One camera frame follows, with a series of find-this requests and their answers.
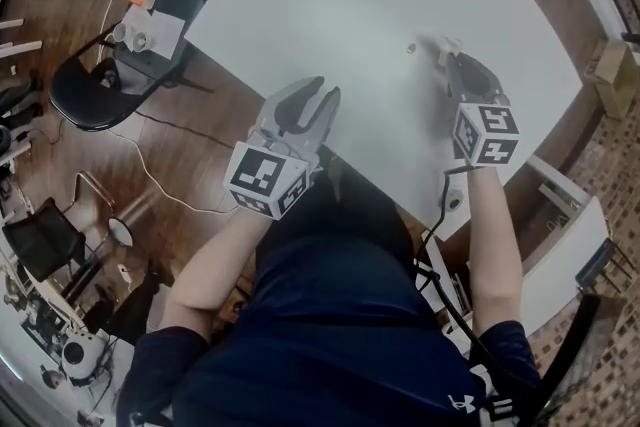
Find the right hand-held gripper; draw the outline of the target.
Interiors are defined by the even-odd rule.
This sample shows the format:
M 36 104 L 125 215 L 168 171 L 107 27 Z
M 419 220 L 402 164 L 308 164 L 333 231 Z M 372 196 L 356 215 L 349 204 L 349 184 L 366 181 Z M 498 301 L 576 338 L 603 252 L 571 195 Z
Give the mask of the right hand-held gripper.
M 506 166 L 515 154 L 520 131 L 498 77 L 465 53 L 448 55 L 445 69 L 454 157 L 474 167 Z

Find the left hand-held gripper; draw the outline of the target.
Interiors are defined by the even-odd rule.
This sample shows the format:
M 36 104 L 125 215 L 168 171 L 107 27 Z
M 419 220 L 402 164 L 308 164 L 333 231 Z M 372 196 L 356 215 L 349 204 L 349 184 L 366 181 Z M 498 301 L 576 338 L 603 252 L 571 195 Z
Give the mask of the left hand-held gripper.
M 265 99 L 247 140 L 235 145 L 224 177 L 238 206 L 280 220 L 313 185 L 321 170 L 320 147 L 340 106 L 340 88 L 326 94 L 306 125 L 299 121 L 324 81 L 303 78 Z

